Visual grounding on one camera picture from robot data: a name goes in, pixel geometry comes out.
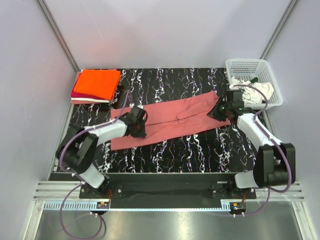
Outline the salmon pink t-shirt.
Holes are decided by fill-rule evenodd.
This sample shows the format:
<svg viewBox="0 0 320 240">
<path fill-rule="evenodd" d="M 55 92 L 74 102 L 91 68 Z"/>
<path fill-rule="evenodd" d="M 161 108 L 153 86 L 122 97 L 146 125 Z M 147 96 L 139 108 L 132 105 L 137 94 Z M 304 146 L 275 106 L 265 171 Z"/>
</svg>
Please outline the salmon pink t-shirt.
<svg viewBox="0 0 320 240">
<path fill-rule="evenodd" d="M 151 145 L 228 126 L 229 120 L 218 121 L 207 116 L 207 113 L 217 104 L 218 99 L 216 93 L 210 91 L 189 98 L 145 105 L 143 109 L 148 115 L 145 123 L 146 137 L 114 138 L 111 140 L 111 150 Z"/>
</svg>

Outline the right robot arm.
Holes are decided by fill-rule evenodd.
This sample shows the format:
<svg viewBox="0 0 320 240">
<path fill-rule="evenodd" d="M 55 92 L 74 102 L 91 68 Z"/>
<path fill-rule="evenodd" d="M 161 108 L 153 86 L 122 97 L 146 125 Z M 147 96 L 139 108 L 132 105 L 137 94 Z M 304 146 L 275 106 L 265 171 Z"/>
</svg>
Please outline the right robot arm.
<svg viewBox="0 0 320 240">
<path fill-rule="evenodd" d="M 253 170 L 235 174 L 227 185 L 230 197 L 239 198 L 245 189 L 268 188 L 277 193 L 290 189 L 296 180 L 296 149 L 276 138 L 261 124 L 258 113 L 245 107 L 240 89 L 229 89 L 207 116 L 220 122 L 229 120 L 257 150 Z"/>
</svg>

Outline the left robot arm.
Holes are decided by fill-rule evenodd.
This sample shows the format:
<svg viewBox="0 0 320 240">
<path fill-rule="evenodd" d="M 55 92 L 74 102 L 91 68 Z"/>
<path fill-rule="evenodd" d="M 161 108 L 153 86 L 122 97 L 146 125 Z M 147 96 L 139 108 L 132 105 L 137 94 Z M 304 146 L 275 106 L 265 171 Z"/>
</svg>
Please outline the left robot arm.
<svg viewBox="0 0 320 240">
<path fill-rule="evenodd" d="M 129 112 L 124 112 L 122 108 L 120 113 L 108 122 L 86 127 L 72 126 L 55 152 L 60 169 L 75 175 L 85 194 L 95 198 L 109 196 L 109 179 L 99 172 L 93 163 L 96 148 L 116 138 L 145 138 L 147 119 L 148 113 L 142 106 L 132 106 Z"/>
</svg>

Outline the white printed t-shirt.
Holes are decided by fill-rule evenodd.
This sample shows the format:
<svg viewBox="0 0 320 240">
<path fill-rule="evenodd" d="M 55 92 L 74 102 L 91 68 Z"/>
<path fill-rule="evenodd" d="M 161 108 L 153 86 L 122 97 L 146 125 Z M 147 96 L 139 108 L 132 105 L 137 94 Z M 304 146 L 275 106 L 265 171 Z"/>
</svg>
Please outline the white printed t-shirt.
<svg viewBox="0 0 320 240">
<path fill-rule="evenodd" d="M 246 104 L 262 104 L 265 99 L 271 99 L 274 88 L 270 82 L 259 82 L 257 77 L 251 80 L 245 80 L 240 77 L 232 77 L 229 88 L 231 90 L 241 89 L 242 100 Z"/>
</svg>

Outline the black marble pattern mat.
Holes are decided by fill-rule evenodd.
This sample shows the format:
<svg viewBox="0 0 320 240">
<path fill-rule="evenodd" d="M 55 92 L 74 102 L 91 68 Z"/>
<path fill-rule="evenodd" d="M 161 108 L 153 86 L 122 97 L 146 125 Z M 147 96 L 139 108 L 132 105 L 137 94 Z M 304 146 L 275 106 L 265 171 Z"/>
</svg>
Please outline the black marble pattern mat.
<svg viewBox="0 0 320 240">
<path fill-rule="evenodd" d="M 223 96 L 229 87 L 224 68 L 127 68 L 121 70 L 119 89 L 110 104 L 74 105 L 66 126 L 107 122 L 110 111 L 123 105 L 130 90 L 136 104 L 179 100 L 214 91 Z M 256 149 L 234 125 L 156 144 L 118 151 L 110 142 L 98 146 L 94 165 L 106 173 L 246 172 L 253 168 Z"/>
</svg>

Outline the white plastic basket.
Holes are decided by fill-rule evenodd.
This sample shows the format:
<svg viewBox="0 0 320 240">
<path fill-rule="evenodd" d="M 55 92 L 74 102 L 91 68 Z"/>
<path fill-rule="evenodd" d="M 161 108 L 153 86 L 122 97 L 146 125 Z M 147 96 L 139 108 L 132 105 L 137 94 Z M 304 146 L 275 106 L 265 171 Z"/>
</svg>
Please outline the white plastic basket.
<svg viewBox="0 0 320 240">
<path fill-rule="evenodd" d="M 266 60 L 257 58 L 229 58 L 225 61 L 225 75 L 229 85 L 232 77 L 251 81 L 257 78 L 258 83 L 270 83 L 274 89 L 268 100 L 267 109 L 283 104 L 283 98 L 271 66 Z"/>
</svg>

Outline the orange folded t-shirt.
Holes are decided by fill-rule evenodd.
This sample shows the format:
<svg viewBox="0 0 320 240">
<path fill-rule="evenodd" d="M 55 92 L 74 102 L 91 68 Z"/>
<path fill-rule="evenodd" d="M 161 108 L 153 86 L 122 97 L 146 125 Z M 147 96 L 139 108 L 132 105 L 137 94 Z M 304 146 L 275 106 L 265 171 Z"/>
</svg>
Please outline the orange folded t-shirt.
<svg viewBox="0 0 320 240">
<path fill-rule="evenodd" d="M 116 92 L 121 72 L 115 69 L 84 69 L 76 79 L 73 93 L 111 100 Z"/>
</svg>

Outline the light pink folded t-shirt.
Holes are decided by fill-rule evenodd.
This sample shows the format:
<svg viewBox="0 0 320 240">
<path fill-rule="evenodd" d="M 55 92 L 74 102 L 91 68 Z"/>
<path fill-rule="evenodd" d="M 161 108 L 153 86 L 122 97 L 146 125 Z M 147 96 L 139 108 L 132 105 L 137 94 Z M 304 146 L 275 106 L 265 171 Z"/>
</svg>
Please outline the light pink folded t-shirt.
<svg viewBox="0 0 320 240">
<path fill-rule="evenodd" d="M 114 97 L 111 99 L 93 99 L 93 98 L 71 98 L 71 103 L 76 104 L 108 104 L 114 101 Z"/>
</svg>

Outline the crimson folded t-shirt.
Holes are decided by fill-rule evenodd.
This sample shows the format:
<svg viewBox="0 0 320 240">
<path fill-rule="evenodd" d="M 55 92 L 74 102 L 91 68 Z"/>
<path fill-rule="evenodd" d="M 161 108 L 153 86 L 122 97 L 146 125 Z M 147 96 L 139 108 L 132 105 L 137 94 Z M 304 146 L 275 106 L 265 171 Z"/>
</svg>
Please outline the crimson folded t-shirt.
<svg viewBox="0 0 320 240">
<path fill-rule="evenodd" d="M 100 100 L 101 98 L 96 97 L 96 96 L 75 92 L 75 86 L 76 86 L 76 83 L 78 81 L 78 78 L 79 78 L 80 74 L 81 74 L 80 71 L 78 71 L 76 73 L 75 84 L 74 84 L 74 86 L 72 88 L 72 91 L 71 91 L 71 94 L 70 94 L 71 98 L 91 98 L 91 99 L 95 99 L 95 100 Z"/>
</svg>

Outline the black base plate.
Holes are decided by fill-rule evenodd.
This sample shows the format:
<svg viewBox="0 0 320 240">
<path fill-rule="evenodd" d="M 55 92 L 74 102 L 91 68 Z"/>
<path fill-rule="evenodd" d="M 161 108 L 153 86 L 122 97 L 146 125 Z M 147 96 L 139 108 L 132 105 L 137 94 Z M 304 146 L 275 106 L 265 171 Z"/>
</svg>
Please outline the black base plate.
<svg viewBox="0 0 320 240">
<path fill-rule="evenodd" d="M 240 202 L 255 196 L 251 188 L 237 189 L 233 173 L 108 173 L 109 196 L 96 198 L 82 187 L 79 197 L 122 202 L 177 203 L 208 206 L 213 201 Z"/>
</svg>

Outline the aluminium frame rail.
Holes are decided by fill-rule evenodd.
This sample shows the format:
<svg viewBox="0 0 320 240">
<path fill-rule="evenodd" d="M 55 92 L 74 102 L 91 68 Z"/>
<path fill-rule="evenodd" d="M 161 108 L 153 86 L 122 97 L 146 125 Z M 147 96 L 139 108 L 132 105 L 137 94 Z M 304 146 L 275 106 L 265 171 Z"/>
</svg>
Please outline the aluminium frame rail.
<svg viewBox="0 0 320 240">
<path fill-rule="evenodd" d="M 64 197 L 73 188 L 80 183 L 77 181 L 40 181 L 37 185 L 33 200 L 34 201 L 62 201 Z M 249 197 L 246 194 L 247 202 L 261 202 L 267 198 L 267 189 L 257 189 L 254 192 L 255 196 Z M 298 183 L 291 185 L 290 189 L 286 192 L 270 191 L 270 201 L 304 201 L 304 196 L 301 187 Z"/>
</svg>

